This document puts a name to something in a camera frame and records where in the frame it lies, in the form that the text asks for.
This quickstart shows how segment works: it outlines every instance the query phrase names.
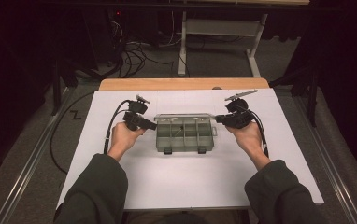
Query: white tabletop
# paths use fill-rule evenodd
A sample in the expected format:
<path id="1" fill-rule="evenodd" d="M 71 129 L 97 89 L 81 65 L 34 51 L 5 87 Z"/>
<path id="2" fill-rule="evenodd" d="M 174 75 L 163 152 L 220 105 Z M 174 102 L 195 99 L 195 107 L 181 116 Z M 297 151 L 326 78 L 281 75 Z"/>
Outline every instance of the white tabletop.
<path id="1" fill-rule="evenodd" d="M 116 107 L 123 100 L 135 100 L 136 94 L 151 101 L 143 116 L 153 120 L 158 114 L 227 114 L 224 99 L 249 90 L 218 91 L 98 91 L 85 122 L 79 144 L 59 199 L 74 184 L 95 153 L 103 153 L 104 137 Z M 281 110 L 273 89 L 259 89 L 243 97 L 261 119 L 271 160 L 284 160 L 305 185 L 314 203 L 323 203 L 320 191 L 307 167 L 292 130 Z M 115 122 L 122 121 L 123 114 Z M 204 155 L 197 152 L 157 152 L 156 132 L 147 130 L 120 161 L 129 180 L 125 209 L 189 209 L 249 207 L 244 191 L 256 169 L 235 138 L 221 124 L 215 147 Z"/>

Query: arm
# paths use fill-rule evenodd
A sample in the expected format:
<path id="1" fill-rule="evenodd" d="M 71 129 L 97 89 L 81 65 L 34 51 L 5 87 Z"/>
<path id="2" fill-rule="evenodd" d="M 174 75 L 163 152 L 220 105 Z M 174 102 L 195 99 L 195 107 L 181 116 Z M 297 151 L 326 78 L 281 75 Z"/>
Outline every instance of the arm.
<path id="1" fill-rule="evenodd" d="M 307 188 L 284 161 L 271 161 L 265 156 L 256 123 L 227 129 L 258 170 L 246 183 L 245 191 L 261 223 L 326 223 Z"/>
<path id="2" fill-rule="evenodd" d="M 107 155 L 96 154 L 67 192 L 55 223 L 121 223 L 128 180 L 118 161 L 139 135 L 118 123 Z"/>

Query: sleeve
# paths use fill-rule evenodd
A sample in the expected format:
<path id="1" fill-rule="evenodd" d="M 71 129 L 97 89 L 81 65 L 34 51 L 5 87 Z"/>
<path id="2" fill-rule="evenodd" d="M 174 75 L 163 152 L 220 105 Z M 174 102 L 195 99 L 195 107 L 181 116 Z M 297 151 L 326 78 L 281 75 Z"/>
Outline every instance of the sleeve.
<path id="1" fill-rule="evenodd" d="M 121 223 L 127 189 L 118 162 L 96 154 L 67 192 L 55 223 Z"/>
<path id="2" fill-rule="evenodd" d="M 246 183 L 245 191 L 261 223 L 327 223 L 284 161 L 268 163 Z"/>

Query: person's right hand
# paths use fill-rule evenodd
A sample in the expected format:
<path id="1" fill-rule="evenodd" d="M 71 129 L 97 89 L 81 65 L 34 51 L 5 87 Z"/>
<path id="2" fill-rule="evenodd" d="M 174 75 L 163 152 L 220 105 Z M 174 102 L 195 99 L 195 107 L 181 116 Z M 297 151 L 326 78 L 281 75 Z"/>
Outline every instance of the person's right hand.
<path id="1" fill-rule="evenodd" d="M 256 123 L 251 122 L 241 129 L 225 127 L 234 135 L 237 144 L 249 155 L 257 170 L 262 169 L 271 162 L 261 148 L 261 134 Z"/>

